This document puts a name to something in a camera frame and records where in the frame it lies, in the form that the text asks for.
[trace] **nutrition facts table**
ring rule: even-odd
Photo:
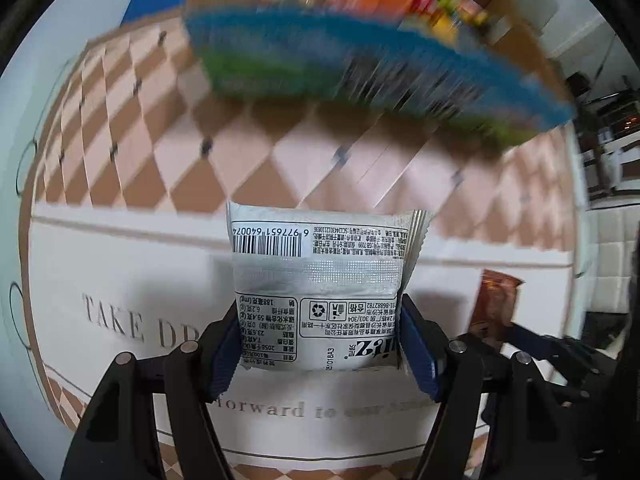
[[[246,364],[273,366],[295,361],[298,352],[295,298],[236,292],[242,333],[242,360]]]
[[[314,225],[313,253],[404,257],[408,230],[376,226]]]

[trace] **blue gripper pad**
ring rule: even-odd
[[[399,340],[418,387],[438,402],[442,389],[438,382],[438,367],[427,348],[415,321],[404,305],[400,308]]]
[[[524,350],[534,359],[544,360],[551,357],[554,340],[553,337],[540,336],[514,323],[509,329],[507,343]]]
[[[235,316],[222,336],[220,346],[216,350],[211,363],[211,377],[209,393],[216,398],[226,392],[234,376],[236,367],[242,355],[242,343],[240,340],[240,325]]]

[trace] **white snack package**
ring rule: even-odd
[[[266,370],[398,366],[398,292],[427,220],[425,211],[349,214],[229,202],[242,363]]]

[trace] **brown snack package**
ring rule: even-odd
[[[511,326],[518,299],[518,286],[522,283],[522,280],[503,272],[488,269],[482,271],[468,332],[498,352],[506,339],[506,330]]]

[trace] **metal screw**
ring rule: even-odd
[[[449,349],[456,354],[462,354],[466,351],[466,344],[458,339],[449,341]]]
[[[180,351],[185,354],[190,354],[191,352],[195,352],[197,349],[198,349],[197,341],[189,340],[189,341],[185,341],[180,345]]]
[[[343,167],[349,160],[349,149],[347,146],[340,146],[334,153],[334,164],[339,168]]]
[[[116,362],[119,365],[125,365],[131,361],[131,354],[129,352],[120,352],[116,355]]]
[[[516,359],[523,365],[528,365],[531,362],[531,356],[526,352],[518,352],[516,354]]]
[[[209,153],[211,153],[211,149],[213,148],[213,140],[211,137],[206,137],[202,140],[202,146],[200,147],[200,156],[202,158],[207,158]]]
[[[111,160],[111,162],[114,162],[116,160],[117,154],[118,154],[118,143],[114,142],[111,145],[111,149],[109,150],[109,159]]]
[[[460,184],[462,184],[464,179],[465,178],[462,176],[462,170],[457,170],[456,173],[454,173],[451,176],[451,181],[453,183],[453,187],[454,188],[458,187]]]

